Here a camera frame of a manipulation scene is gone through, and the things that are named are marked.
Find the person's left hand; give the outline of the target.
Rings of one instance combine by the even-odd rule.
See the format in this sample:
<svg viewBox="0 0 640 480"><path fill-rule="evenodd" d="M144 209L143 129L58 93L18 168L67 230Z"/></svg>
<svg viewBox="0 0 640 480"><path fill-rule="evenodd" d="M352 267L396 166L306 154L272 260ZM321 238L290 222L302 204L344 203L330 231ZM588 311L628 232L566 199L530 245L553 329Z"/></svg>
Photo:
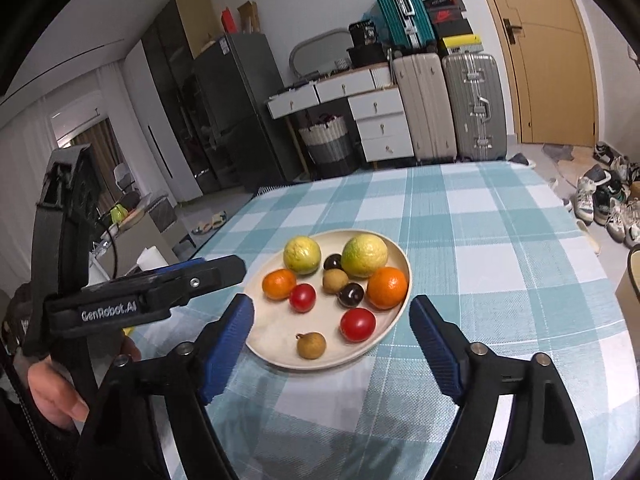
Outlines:
<svg viewBox="0 0 640 480"><path fill-rule="evenodd" d="M116 356L124 354L133 361L141 360L140 350L122 330L90 337L88 348L97 382L102 382ZM26 363L26 385L44 418L64 430L75 430L83 424L89 407L70 381L68 370L50 356L41 360L27 358Z"/></svg>

